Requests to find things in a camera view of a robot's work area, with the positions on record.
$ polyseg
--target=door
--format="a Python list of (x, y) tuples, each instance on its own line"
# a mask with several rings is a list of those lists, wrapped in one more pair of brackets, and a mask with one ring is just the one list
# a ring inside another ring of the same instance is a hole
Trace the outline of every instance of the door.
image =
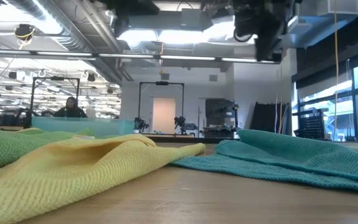
[(154, 98), (152, 132), (175, 134), (176, 103), (174, 98)]

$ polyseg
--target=black frame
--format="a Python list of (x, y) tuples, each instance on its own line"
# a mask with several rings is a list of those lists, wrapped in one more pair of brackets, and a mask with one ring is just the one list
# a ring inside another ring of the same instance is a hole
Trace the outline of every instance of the black frame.
[(76, 88), (76, 99), (78, 101), (78, 95), (80, 94), (80, 79), (79, 78), (65, 78), (65, 77), (33, 77), (32, 79), (32, 89), (31, 89), (31, 101), (30, 101), (30, 111), (33, 111), (34, 107), (34, 93), (35, 89), (38, 87), (35, 85), (35, 81), (37, 80), (52, 80), (52, 81), (64, 81), (64, 80), (76, 80), (77, 88)]
[(139, 104), (137, 117), (140, 118), (140, 101), (142, 99), (142, 85), (143, 84), (155, 84), (155, 85), (181, 85), (181, 115), (183, 116), (184, 105), (185, 105), (185, 84), (184, 83), (169, 83), (169, 82), (140, 82), (139, 83)]
[[(343, 92), (343, 93), (338, 93), (337, 97), (338, 97), (338, 99), (347, 97), (347, 96), (352, 97), (353, 117), (354, 117), (354, 134), (355, 134), (355, 137), (358, 137), (358, 66), (351, 68), (349, 60), (347, 60), (346, 67), (347, 67), (347, 70), (349, 70), (351, 73), (352, 90)], [(326, 97), (310, 100), (307, 102), (301, 102), (298, 97), (298, 112), (304, 111), (305, 105), (311, 105), (311, 104), (319, 103), (322, 101), (335, 100), (335, 97), (336, 97), (335, 94), (333, 94), (331, 96), (326, 96)]]

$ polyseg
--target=table surface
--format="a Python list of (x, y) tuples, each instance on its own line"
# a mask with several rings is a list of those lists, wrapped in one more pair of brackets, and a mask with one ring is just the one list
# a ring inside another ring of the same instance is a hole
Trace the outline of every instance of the table surface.
[(22, 223), (358, 223), (358, 193), (166, 166)]

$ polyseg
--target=person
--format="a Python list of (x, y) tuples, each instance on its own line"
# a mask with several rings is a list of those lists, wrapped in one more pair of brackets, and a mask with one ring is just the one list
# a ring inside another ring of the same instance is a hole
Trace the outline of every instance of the person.
[(76, 98), (71, 96), (67, 98), (66, 106), (55, 113), (55, 117), (87, 118), (87, 115), (81, 108), (78, 107), (78, 102)]

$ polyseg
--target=glass wall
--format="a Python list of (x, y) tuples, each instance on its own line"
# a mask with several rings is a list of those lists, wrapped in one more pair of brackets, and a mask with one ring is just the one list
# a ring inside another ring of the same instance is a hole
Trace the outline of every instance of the glass wall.
[[(348, 136), (358, 137), (358, 67), (352, 69), (348, 67), (347, 70), (338, 86), (333, 86), (332, 80), (328, 80), (330, 82), (325, 81), (318, 88), (318, 91), (326, 88), (323, 91), (310, 94), (316, 85), (319, 85), (316, 83), (313, 84), (314, 86), (305, 87), (303, 96), (299, 95), (301, 98), (297, 111), (322, 110), (325, 134), (330, 134), (333, 141), (346, 141)], [(335, 114), (336, 92), (338, 99)], [(336, 131), (334, 132), (335, 115)]]

